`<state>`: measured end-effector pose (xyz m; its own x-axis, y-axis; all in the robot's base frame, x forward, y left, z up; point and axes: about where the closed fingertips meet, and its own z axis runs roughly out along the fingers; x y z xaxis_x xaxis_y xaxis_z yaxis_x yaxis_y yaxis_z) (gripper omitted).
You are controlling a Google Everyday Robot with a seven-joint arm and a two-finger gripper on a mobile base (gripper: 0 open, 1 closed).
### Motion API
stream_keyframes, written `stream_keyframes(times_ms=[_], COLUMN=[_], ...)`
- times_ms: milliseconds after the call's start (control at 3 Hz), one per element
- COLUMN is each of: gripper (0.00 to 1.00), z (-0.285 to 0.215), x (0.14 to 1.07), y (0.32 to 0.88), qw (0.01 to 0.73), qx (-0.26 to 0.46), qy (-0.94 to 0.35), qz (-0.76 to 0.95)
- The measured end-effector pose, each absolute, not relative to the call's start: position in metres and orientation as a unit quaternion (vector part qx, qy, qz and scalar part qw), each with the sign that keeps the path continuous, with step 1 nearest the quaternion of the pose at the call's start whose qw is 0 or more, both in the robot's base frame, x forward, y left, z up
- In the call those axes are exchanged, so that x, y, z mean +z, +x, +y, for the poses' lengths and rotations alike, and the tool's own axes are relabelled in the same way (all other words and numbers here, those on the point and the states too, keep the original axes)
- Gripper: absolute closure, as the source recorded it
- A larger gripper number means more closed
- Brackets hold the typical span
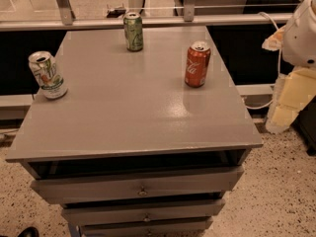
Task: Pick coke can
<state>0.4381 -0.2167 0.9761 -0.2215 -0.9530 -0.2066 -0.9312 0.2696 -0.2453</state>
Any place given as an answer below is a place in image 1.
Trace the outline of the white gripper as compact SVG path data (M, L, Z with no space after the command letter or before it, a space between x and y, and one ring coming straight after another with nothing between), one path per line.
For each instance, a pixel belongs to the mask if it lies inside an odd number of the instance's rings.
M285 78L283 90L278 102L282 106L272 105L268 111L266 130L279 134L291 126L311 100L316 96L316 68L295 66Z

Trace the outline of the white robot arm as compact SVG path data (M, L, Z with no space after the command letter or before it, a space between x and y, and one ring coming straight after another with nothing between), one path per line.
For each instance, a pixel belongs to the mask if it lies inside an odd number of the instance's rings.
M265 39L262 48L278 50L293 66L288 75L278 75L268 111L266 130L278 134L287 130L316 96L315 0L304 0L287 23Z

